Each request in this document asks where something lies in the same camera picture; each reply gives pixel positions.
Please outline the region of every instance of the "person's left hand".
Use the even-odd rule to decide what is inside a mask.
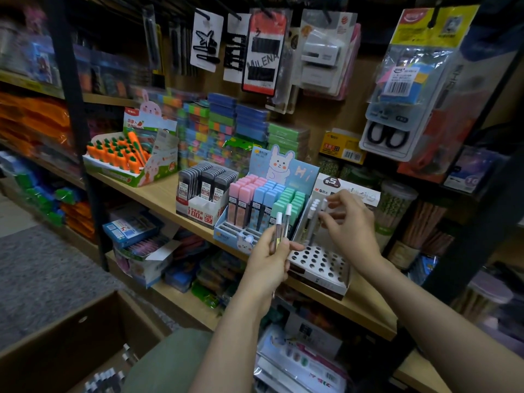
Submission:
[[[302,251],[302,244],[282,239],[277,251],[271,255],[271,240],[276,226],[266,229],[247,261],[244,276],[235,297],[251,301],[256,306],[260,318],[264,317],[271,306],[273,291],[288,277],[290,251]]]

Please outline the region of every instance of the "person's right hand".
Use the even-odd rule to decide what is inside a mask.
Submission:
[[[375,218],[362,200],[347,190],[327,197],[329,208],[343,205],[345,211],[319,212],[331,239],[346,258],[358,269],[365,263],[380,259],[380,249],[375,238]]]

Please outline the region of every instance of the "hand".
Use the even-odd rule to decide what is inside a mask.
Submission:
[[[362,200],[347,190],[327,197],[331,209],[343,205],[342,212],[319,212],[322,224],[344,256],[357,268],[382,258],[375,238],[375,217]]]
[[[290,251],[302,251],[304,246],[284,238],[271,255],[271,240],[276,226],[266,229],[247,261],[244,276],[240,281],[235,297],[248,300],[264,317],[271,306],[273,291],[288,278]]]

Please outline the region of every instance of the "pink lid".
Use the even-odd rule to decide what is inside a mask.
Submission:
[[[239,201],[243,201],[244,203],[250,203],[252,194],[252,187],[241,187],[239,191]]]
[[[240,185],[238,183],[236,183],[236,182],[233,182],[230,185],[230,196],[238,198],[239,197],[239,190],[240,190]]]

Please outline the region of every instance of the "black scissors handle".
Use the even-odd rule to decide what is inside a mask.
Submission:
[[[390,127],[384,124],[382,124],[382,131],[380,132],[380,137],[378,139],[374,139],[373,130],[375,129],[377,124],[379,123],[372,121],[370,124],[370,127],[367,130],[367,140],[371,142],[372,144],[380,145],[382,142],[385,141],[386,146],[389,147],[390,149],[399,149],[402,146],[404,146],[406,142],[408,141],[409,131],[401,131],[400,129],[396,129],[396,128],[393,128],[393,127]],[[402,140],[400,141],[400,143],[393,145],[391,143],[391,139],[393,138],[393,135],[397,131],[403,133]]]

